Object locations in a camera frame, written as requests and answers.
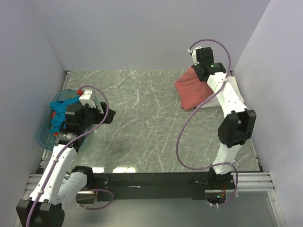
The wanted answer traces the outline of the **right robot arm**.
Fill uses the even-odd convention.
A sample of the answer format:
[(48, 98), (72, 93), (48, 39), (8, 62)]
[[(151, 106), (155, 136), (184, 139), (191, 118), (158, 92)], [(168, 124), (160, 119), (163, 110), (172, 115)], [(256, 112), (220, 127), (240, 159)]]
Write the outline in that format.
[(189, 53), (198, 79), (216, 94), (223, 110), (224, 120), (218, 128), (220, 146), (208, 176), (209, 186), (218, 189), (232, 180), (231, 164), (240, 148), (251, 138), (257, 115), (240, 100), (223, 64), (214, 62), (210, 47), (199, 46)]

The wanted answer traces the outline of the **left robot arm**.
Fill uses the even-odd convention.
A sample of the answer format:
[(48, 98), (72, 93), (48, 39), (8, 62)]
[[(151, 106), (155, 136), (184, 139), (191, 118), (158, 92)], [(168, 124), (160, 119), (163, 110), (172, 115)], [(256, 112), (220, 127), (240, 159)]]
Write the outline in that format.
[(23, 227), (60, 227), (65, 210), (80, 191), (98, 193), (91, 167), (76, 166), (65, 175), (85, 137), (102, 124), (110, 124), (115, 111), (102, 102), (101, 109), (88, 101), (67, 106), (49, 161), (40, 181), (27, 199), (19, 200), (16, 210)]

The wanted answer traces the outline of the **salmon pink t shirt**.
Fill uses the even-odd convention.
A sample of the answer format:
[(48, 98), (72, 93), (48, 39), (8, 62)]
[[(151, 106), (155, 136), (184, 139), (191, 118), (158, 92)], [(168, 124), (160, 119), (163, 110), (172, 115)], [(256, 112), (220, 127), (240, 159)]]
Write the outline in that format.
[(185, 111), (196, 108), (213, 94), (212, 89), (201, 82), (193, 68), (189, 68), (175, 82), (175, 88), (180, 96), (180, 105)]

